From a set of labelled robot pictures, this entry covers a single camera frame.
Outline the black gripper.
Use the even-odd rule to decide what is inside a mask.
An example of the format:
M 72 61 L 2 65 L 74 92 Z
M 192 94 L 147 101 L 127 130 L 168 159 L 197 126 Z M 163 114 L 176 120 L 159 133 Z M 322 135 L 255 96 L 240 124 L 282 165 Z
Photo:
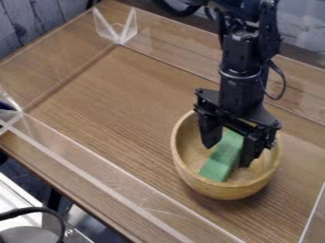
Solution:
M 282 128 L 280 122 L 262 104 L 267 96 L 264 86 L 268 72 L 259 70 L 250 75 L 219 74 L 218 90 L 196 88 L 193 92 L 200 139 L 204 147 L 211 149 L 222 139 L 223 128 L 242 135 L 238 166 L 248 167 L 262 150 L 274 146 L 276 132 Z

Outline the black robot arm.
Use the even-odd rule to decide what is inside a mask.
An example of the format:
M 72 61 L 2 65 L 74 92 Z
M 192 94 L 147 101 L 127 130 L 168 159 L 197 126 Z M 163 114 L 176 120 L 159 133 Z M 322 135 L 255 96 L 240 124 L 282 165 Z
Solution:
M 222 129 L 243 136 L 238 165 L 247 167 L 264 149 L 274 146 L 279 120 L 263 107 L 270 71 L 279 67 L 271 58 L 279 53 L 282 37 L 276 26 L 279 0 L 212 0 L 218 15 L 222 60 L 216 90 L 195 90 L 201 143 L 220 142 Z

